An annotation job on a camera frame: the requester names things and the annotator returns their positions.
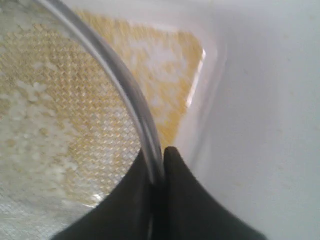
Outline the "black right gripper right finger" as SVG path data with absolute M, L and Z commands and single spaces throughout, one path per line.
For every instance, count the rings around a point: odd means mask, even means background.
M 153 188 L 153 240 L 264 240 L 220 205 L 198 182 L 175 147 L 164 151 L 165 183 Z

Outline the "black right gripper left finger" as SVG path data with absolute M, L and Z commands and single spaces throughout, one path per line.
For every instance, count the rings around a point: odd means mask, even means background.
M 97 207 L 57 233 L 55 240 L 150 240 L 152 197 L 143 152 L 117 187 Z

